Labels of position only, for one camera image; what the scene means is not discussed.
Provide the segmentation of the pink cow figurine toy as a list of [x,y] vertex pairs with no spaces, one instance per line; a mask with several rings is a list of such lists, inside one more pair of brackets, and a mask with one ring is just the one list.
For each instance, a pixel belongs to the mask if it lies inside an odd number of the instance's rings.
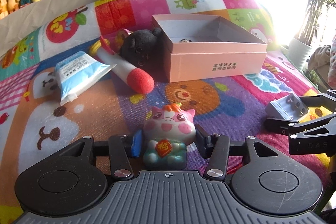
[[187,165],[187,146],[194,143],[195,109],[183,110],[179,103],[151,107],[143,125],[146,148],[143,163],[148,169],[182,170]]

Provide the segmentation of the white plant pot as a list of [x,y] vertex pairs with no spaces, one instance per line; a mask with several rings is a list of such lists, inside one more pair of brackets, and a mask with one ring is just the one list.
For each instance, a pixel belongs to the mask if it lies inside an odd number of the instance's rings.
[[311,56],[312,48],[297,39],[293,39],[288,48],[288,59],[298,69],[302,70]]

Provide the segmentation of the beige grey pillow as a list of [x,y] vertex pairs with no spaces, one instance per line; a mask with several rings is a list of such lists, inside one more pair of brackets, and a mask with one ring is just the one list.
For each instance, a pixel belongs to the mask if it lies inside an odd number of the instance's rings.
[[1,56],[32,31],[58,16],[99,0],[41,0],[0,20]]

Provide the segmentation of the black plush cat toy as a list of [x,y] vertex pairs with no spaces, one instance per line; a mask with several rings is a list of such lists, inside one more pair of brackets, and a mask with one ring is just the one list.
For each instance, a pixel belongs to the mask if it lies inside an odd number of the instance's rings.
[[161,66],[163,48],[163,30],[137,30],[125,38],[119,55],[135,67],[152,72]]

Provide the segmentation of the yellow pink toy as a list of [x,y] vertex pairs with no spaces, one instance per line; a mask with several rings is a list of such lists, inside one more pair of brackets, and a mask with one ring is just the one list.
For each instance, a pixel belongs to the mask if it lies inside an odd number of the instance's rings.
[[100,48],[112,55],[119,53],[126,37],[130,34],[131,31],[122,28],[115,32],[113,36],[108,35],[107,38],[100,36],[100,39],[90,46],[89,54],[93,57],[97,56],[97,52]]

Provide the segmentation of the orange duck plush toy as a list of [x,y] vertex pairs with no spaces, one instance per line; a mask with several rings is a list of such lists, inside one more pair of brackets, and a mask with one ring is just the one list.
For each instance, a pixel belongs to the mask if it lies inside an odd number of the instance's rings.
[[8,16],[9,12],[7,10],[7,0],[0,0],[0,19]]

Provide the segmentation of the pink cardboard box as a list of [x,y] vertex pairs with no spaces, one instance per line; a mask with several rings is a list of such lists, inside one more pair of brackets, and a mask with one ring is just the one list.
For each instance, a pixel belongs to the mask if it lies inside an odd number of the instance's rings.
[[152,16],[152,24],[162,30],[170,83],[261,71],[267,43],[221,16],[161,14]]

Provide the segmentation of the colourful cartoon play mat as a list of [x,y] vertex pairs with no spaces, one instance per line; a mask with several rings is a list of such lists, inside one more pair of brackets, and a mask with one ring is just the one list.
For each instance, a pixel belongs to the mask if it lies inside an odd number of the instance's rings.
[[255,75],[168,83],[159,65],[147,95],[131,90],[114,73],[105,75],[76,100],[60,106],[52,75],[68,56],[88,51],[100,36],[113,40],[119,29],[151,28],[156,14],[222,16],[260,39],[273,43],[268,12],[254,0],[100,0],[70,9],[34,30],[1,59],[1,223],[22,210],[14,193],[18,175],[31,165],[86,135],[106,140],[134,132],[152,106],[179,102],[194,109],[194,122],[209,133],[233,140],[256,135],[283,153],[288,139],[262,129],[268,102],[289,93],[317,94],[316,88],[279,51],[268,49]]

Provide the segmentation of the grey battery holder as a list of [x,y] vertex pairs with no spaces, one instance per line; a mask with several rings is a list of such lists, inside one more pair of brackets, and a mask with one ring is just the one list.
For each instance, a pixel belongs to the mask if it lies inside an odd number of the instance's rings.
[[265,112],[271,118],[298,121],[309,112],[309,109],[297,94],[290,93],[287,96],[269,102]]

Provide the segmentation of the blue white wet wipes pack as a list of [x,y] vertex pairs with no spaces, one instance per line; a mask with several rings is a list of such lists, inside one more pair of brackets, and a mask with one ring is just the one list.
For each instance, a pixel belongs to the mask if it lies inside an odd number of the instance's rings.
[[116,65],[103,64],[79,51],[55,66],[55,78],[60,88],[60,106],[78,98]]

